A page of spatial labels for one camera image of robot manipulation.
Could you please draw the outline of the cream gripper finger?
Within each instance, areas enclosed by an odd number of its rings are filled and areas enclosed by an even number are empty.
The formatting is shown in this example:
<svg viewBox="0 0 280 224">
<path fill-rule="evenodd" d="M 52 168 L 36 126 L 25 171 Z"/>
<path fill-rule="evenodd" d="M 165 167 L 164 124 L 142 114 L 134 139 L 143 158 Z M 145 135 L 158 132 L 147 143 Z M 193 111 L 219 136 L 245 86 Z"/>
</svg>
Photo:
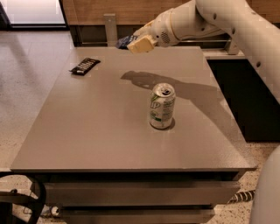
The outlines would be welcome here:
<svg viewBox="0 0 280 224">
<path fill-rule="evenodd" d="M 151 35 L 132 36 L 127 48 L 132 53 L 148 53 L 154 49 L 157 43 Z"/>
<path fill-rule="evenodd" d="M 133 35 L 139 37 L 141 35 L 149 34 L 152 24 L 153 24 L 153 20 L 151 20 L 149 23 L 147 23 L 144 26 L 142 26 L 140 29 L 136 30 L 133 33 Z"/>
</svg>

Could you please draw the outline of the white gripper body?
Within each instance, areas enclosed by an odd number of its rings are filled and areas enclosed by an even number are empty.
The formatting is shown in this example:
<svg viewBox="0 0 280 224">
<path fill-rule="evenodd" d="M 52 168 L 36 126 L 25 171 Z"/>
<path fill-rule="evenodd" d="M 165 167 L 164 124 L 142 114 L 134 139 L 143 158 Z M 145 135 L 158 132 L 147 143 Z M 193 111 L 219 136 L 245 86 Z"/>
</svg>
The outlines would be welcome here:
<svg viewBox="0 0 280 224">
<path fill-rule="evenodd" d="M 172 30 L 169 11 L 161 13 L 151 22 L 150 35 L 162 47 L 175 46 L 179 42 Z"/>
</svg>

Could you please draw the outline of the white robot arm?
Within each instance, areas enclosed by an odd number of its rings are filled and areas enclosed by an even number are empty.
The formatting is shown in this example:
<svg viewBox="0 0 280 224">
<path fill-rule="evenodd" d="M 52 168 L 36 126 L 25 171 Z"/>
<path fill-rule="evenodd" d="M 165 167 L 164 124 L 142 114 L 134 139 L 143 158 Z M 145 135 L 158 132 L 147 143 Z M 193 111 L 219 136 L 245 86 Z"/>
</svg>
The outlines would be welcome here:
<svg viewBox="0 0 280 224">
<path fill-rule="evenodd" d="M 227 33 L 280 102 L 280 30 L 258 15 L 246 0 L 191 0 L 169 9 L 134 32 L 133 53 L 174 46 L 193 37 Z M 280 224 L 280 147 L 262 167 L 249 224 Z"/>
</svg>

